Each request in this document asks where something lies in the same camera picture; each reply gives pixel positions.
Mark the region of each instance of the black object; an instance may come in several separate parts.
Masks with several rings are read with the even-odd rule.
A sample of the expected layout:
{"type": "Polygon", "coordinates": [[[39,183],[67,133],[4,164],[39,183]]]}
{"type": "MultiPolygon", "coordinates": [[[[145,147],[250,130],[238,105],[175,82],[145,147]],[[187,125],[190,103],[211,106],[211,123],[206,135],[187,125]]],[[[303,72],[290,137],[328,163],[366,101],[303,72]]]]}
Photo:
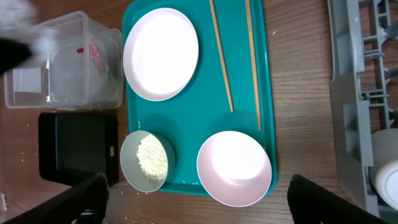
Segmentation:
{"type": "Polygon", "coordinates": [[[39,171],[45,180],[74,186],[94,173],[119,180],[118,122],[93,113],[39,116],[39,171]]]}
{"type": "Polygon", "coordinates": [[[4,223],[101,223],[108,199],[106,177],[99,173],[4,223]]]}
{"type": "Polygon", "coordinates": [[[297,174],[290,181],[287,202],[295,224],[387,223],[297,174]]]}
{"type": "Polygon", "coordinates": [[[33,56],[27,44],[0,38],[0,75],[33,56]]]}

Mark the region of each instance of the teal tray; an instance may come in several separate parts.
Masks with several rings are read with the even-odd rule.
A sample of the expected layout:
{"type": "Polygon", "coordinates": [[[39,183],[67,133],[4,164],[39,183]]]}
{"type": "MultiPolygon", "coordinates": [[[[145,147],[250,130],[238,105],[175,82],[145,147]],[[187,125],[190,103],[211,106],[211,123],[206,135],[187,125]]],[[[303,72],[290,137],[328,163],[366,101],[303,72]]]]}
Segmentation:
{"type": "Polygon", "coordinates": [[[175,149],[175,171],[160,190],[208,195],[200,184],[197,173],[198,151],[211,135],[233,130],[250,135],[265,147],[272,166],[269,194],[277,182],[277,159],[262,0],[251,0],[261,96],[261,131],[257,125],[244,1],[215,0],[234,113],[229,111],[209,1],[134,1],[123,17],[124,43],[138,19],[160,7],[173,8],[185,14],[195,27],[199,40],[199,59],[195,74],[177,96],[161,102],[147,101],[137,96],[131,87],[126,85],[130,132],[141,127],[141,130],[159,133],[165,136],[175,149]]]}

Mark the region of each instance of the wooden stick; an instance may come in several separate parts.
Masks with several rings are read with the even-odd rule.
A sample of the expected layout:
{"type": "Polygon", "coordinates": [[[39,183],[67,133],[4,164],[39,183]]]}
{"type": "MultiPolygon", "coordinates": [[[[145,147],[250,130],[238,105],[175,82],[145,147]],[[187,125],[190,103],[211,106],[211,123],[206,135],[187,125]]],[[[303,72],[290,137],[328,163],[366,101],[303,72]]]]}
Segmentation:
{"type": "Polygon", "coordinates": [[[254,99],[256,100],[257,122],[259,125],[259,130],[261,130],[259,82],[258,82],[258,78],[257,78],[256,53],[254,51],[253,26],[252,26],[252,20],[251,20],[250,0],[246,0],[245,3],[246,3],[246,18],[248,20],[248,31],[249,31],[251,70],[253,72],[254,99]]]}
{"type": "Polygon", "coordinates": [[[223,70],[223,76],[224,76],[224,83],[225,83],[225,88],[226,88],[226,94],[228,96],[228,101],[229,101],[229,108],[231,109],[231,113],[234,113],[234,106],[232,104],[232,96],[231,96],[231,90],[229,88],[229,80],[228,80],[228,74],[226,72],[226,66],[225,66],[225,59],[224,59],[224,53],[223,53],[223,46],[221,45],[221,39],[220,39],[220,31],[218,30],[218,23],[217,23],[217,15],[216,15],[216,9],[214,7],[214,0],[209,0],[210,1],[210,9],[211,9],[211,16],[213,18],[213,24],[214,24],[214,31],[216,33],[216,39],[217,39],[217,46],[218,46],[218,53],[220,55],[220,61],[221,61],[221,69],[223,70]]]}

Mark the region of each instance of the white bowl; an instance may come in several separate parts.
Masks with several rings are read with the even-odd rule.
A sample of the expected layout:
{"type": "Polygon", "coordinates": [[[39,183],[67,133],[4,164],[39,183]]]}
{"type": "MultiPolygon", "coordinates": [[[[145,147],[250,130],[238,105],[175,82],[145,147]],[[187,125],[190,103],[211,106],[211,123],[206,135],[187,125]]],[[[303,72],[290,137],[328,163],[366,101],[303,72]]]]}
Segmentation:
{"type": "Polygon", "coordinates": [[[142,98],[167,100],[188,84],[198,56],[198,37],[189,19],[175,9],[155,9],[142,16],[127,37],[124,74],[142,98]]]}
{"type": "Polygon", "coordinates": [[[165,182],[165,180],[147,179],[141,166],[138,163],[137,151],[138,145],[142,139],[148,135],[155,136],[162,144],[167,155],[167,177],[174,171],[175,154],[171,143],[158,134],[152,134],[147,131],[135,131],[131,133],[123,142],[120,151],[120,166],[127,181],[137,190],[142,192],[154,192],[158,190],[165,182]]]}
{"type": "Polygon", "coordinates": [[[272,167],[264,148],[237,131],[223,131],[208,138],[200,148],[197,170],[206,191],[232,207],[258,202],[272,180],[272,167]]]}

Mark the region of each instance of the white mug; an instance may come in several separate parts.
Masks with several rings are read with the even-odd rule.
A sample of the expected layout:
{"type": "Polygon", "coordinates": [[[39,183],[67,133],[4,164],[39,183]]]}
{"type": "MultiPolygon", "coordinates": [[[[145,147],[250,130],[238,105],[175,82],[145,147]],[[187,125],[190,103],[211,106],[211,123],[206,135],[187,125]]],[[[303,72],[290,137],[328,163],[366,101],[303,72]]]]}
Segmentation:
{"type": "Polygon", "coordinates": [[[372,134],[374,166],[370,168],[373,186],[380,197],[398,210],[398,129],[372,134]]]}

